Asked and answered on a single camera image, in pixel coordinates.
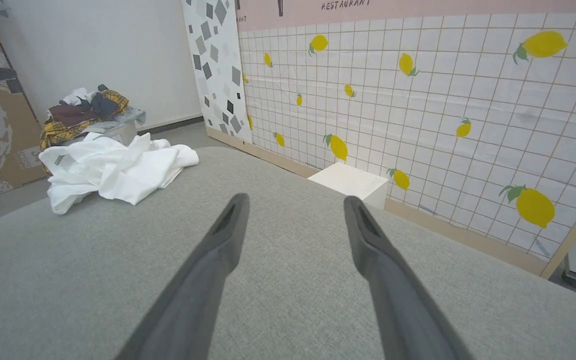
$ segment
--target white cloth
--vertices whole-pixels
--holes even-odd
[[[99,91],[88,92],[86,88],[74,89],[69,95],[63,98],[63,102],[68,105],[81,105],[82,99],[90,102],[98,92]]]
[[[65,214],[92,192],[102,198],[137,205],[156,189],[166,188],[184,167],[199,164],[197,152],[186,145],[151,141],[150,132],[130,145],[90,132],[69,146],[50,146],[39,154],[50,170],[48,197],[55,214]]]

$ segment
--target gray fabric surface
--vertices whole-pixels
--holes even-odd
[[[137,206],[89,196],[0,218],[0,359],[109,359],[233,194],[250,195],[213,359],[383,357],[352,263],[340,193],[246,153],[199,148],[198,166]],[[480,360],[576,359],[576,294],[372,210]]]

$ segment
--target pile of clothes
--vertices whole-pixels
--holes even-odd
[[[91,130],[109,130],[130,121],[144,124],[146,112],[128,102],[125,96],[103,84],[98,86],[98,91],[75,89],[48,110],[39,148],[43,151]]]
[[[128,146],[89,132],[82,141],[47,148],[39,160],[52,173],[48,198],[55,214],[66,214],[92,192],[137,205],[169,186],[185,167],[199,164],[197,152],[188,146],[151,140],[149,132]]]

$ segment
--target wooden baseboard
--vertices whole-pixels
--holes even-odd
[[[281,157],[276,153],[263,150],[263,148],[260,148],[259,146],[255,146],[251,143],[247,143],[246,141],[242,141],[235,136],[224,134],[219,130],[213,129],[212,127],[206,126],[206,133],[209,137],[217,141],[228,144],[233,148],[239,149],[245,153],[249,153],[253,157],[265,160],[266,162],[274,164],[275,166],[288,170],[291,173],[295,173],[304,178],[309,178],[317,173],[316,169],[309,168],[308,166],[302,165],[299,162],[294,162],[292,159]]]
[[[260,148],[259,146],[242,141],[235,136],[224,134],[223,132],[211,127],[206,127],[206,133],[209,137],[217,141],[228,144],[233,148],[249,153],[254,157],[265,160],[266,162],[304,178],[309,178],[317,173],[316,169],[294,162],[292,159],[281,157],[276,153],[263,150],[263,148]],[[505,244],[479,235],[473,231],[468,231],[464,228],[451,225],[442,219],[435,218],[419,210],[407,207],[403,203],[398,203],[392,199],[386,199],[384,210],[428,230],[432,230],[435,233],[444,235],[444,237],[453,239],[470,248],[481,251],[493,258],[514,265],[515,267],[530,272],[531,274],[539,276],[542,271],[544,271],[544,268],[546,268],[546,262],[537,259],[534,256],[518,251],[515,248],[506,246]]]
[[[415,210],[403,203],[396,202],[393,199],[386,199],[384,210],[428,230],[432,230],[435,233],[444,235],[444,237],[462,243],[469,248],[481,251],[493,258],[514,265],[520,269],[524,269],[531,274],[539,276],[544,268],[546,268],[546,262],[536,258],[535,256],[518,251],[515,248],[493,239],[489,239],[488,237],[477,234],[476,232],[451,225],[442,219]]]

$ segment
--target lemon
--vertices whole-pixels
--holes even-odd
[[[471,119],[464,117],[461,121],[461,125],[457,127],[457,136],[462,138],[467,136],[471,132]]]
[[[324,51],[328,46],[329,42],[326,36],[317,35],[310,42],[310,48],[308,49],[308,55],[312,56],[315,51]]]
[[[263,62],[266,64],[266,66],[268,66],[268,68],[273,67],[273,62],[270,60],[270,54],[267,52],[263,53]]]
[[[277,139],[277,144],[279,144],[283,148],[284,145],[286,144],[284,142],[284,137],[279,132],[272,133],[272,136],[274,136],[274,138]]]
[[[564,36],[557,31],[538,32],[519,44],[512,53],[512,61],[517,64],[517,58],[528,61],[528,55],[533,58],[548,58],[564,50],[568,46]]]
[[[397,170],[397,168],[389,168],[388,175],[394,178],[395,184],[397,184],[398,187],[407,191],[410,186],[410,179],[404,171]]]
[[[508,191],[508,203],[517,199],[517,212],[528,223],[535,224],[542,229],[548,226],[555,217],[555,206],[550,198],[535,189],[527,189],[526,185],[504,187],[499,196]]]
[[[343,87],[343,91],[345,91],[345,95],[350,96],[350,98],[354,98],[355,96],[357,96],[357,93],[353,91],[353,87],[350,86],[349,84],[346,84]]]
[[[330,147],[330,150],[332,150],[332,153],[338,159],[346,161],[346,158],[348,157],[348,148],[342,139],[340,139],[337,135],[327,134],[324,135],[324,142],[326,143],[327,147]]]
[[[406,52],[404,52],[399,59],[399,70],[408,76],[415,76],[419,73],[412,63],[412,57],[410,57]]]

